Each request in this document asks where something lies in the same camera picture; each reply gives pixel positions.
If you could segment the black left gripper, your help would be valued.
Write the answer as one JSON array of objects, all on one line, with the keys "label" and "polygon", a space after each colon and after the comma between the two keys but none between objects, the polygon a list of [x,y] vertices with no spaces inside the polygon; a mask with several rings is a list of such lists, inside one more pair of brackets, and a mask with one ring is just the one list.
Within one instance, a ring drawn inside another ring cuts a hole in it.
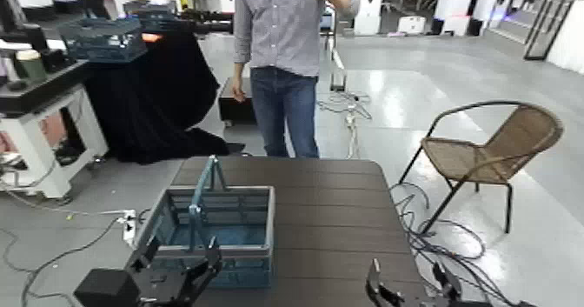
[{"label": "black left gripper", "polygon": [[222,252],[217,237],[209,240],[206,247],[207,260],[194,268],[183,270],[148,268],[160,245],[160,241],[153,237],[129,258],[129,270],[138,272],[135,274],[135,282],[140,290],[137,305],[193,306],[222,270]]}]

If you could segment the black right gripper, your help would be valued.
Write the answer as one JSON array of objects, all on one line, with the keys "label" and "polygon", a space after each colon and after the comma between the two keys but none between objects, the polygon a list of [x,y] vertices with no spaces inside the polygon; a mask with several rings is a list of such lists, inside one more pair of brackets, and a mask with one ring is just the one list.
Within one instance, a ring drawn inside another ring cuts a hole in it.
[{"label": "black right gripper", "polygon": [[450,301],[461,300],[462,290],[460,280],[444,264],[434,262],[432,272],[435,280],[441,285],[442,295],[445,297],[413,297],[405,298],[395,293],[382,296],[379,294],[379,280],[381,274],[377,258],[373,258],[366,277],[366,293],[375,307],[492,307],[491,303],[479,301]]}]

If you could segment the person's right hand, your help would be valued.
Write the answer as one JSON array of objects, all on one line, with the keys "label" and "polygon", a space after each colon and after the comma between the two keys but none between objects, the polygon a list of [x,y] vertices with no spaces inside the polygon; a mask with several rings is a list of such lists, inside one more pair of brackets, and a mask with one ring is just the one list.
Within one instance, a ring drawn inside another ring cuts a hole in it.
[{"label": "person's right hand", "polygon": [[233,76],[231,78],[231,92],[233,95],[233,98],[238,102],[238,103],[243,103],[246,100],[246,94],[245,92],[242,90],[242,77],[241,76]]}]

